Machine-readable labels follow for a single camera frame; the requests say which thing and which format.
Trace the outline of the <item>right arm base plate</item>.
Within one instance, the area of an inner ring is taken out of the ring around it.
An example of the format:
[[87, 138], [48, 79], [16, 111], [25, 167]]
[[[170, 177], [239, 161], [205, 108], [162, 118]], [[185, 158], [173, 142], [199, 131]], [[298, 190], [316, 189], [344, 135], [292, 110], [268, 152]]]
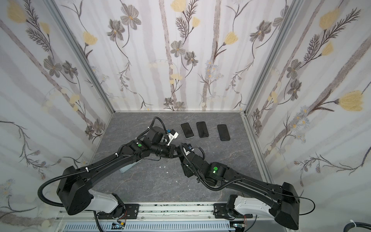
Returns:
[[242, 215], [241, 213], [238, 213], [233, 208], [233, 206], [230, 206], [227, 203], [215, 203], [213, 204], [213, 207], [214, 207], [213, 215], [215, 218], [222, 218], [227, 220], [253, 218], [252, 214]]

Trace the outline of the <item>black phone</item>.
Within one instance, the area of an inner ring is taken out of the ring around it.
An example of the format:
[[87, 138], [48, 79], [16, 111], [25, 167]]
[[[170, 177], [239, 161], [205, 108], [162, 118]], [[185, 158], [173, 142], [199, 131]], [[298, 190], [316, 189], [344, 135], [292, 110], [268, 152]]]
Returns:
[[193, 138], [195, 136], [190, 124], [188, 122], [182, 123], [181, 125], [182, 132], [186, 139]]

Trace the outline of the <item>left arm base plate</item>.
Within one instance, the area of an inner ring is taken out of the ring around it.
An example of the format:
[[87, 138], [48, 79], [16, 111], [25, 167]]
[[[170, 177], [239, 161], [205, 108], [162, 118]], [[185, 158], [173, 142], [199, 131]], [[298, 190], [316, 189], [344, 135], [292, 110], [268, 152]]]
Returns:
[[98, 219], [136, 219], [139, 204], [119, 204], [111, 213], [99, 212]]

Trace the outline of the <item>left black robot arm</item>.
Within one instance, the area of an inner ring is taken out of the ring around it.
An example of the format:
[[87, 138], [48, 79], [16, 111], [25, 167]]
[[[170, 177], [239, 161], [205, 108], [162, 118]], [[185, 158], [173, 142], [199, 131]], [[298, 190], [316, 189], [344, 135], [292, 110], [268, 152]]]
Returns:
[[[76, 215], [82, 211], [101, 211], [112, 214], [115, 218], [124, 212], [124, 203], [116, 194], [102, 194], [92, 188], [117, 170], [134, 164], [151, 154], [160, 158], [174, 158], [176, 146], [172, 140], [178, 137], [175, 130], [166, 130], [157, 126], [122, 145], [116, 153], [96, 163], [75, 168], [70, 166], [63, 174], [43, 183], [37, 195], [39, 199], [51, 206], [63, 207], [68, 215]], [[60, 202], [47, 199], [43, 190], [46, 186], [58, 182], [57, 196]]]

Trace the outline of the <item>translucent green case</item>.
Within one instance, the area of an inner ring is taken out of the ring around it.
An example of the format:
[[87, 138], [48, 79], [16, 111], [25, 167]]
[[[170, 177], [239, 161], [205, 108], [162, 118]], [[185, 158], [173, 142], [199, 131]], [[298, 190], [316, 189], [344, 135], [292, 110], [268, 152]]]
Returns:
[[120, 168], [119, 170], [120, 170], [121, 173], [125, 173], [125, 172], [128, 171], [130, 168], [132, 168], [133, 166], [135, 166], [137, 163], [138, 163], [138, 162], [134, 162], [134, 163], [132, 163], [132, 164], [126, 165], [126, 166]]

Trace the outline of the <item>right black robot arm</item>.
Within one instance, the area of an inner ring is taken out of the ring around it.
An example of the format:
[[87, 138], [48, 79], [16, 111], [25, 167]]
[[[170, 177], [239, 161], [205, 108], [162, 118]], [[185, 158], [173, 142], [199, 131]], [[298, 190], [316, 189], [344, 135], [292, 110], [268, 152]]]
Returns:
[[197, 181], [212, 191], [234, 189], [260, 200], [270, 208], [268, 214], [274, 220], [292, 230], [299, 229], [299, 196], [290, 183], [282, 185], [259, 181], [243, 175], [220, 162], [208, 163], [193, 151], [178, 148], [182, 169], [187, 177], [195, 176]]

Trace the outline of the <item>black phone case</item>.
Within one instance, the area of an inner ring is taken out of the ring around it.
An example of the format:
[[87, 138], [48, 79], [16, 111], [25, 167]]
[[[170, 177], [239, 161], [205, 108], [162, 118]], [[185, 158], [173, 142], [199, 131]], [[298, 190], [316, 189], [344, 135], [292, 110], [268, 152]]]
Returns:
[[196, 122], [196, 127], [200, 138], [209, 137], [209, 132], [205, 121]]
[[221, 141], [230, 141], [231, 137], [229, 134], [229, 130], [226, 124], [219, 124], [217, 125], [217, 130], [219, 133], [219, 138]]

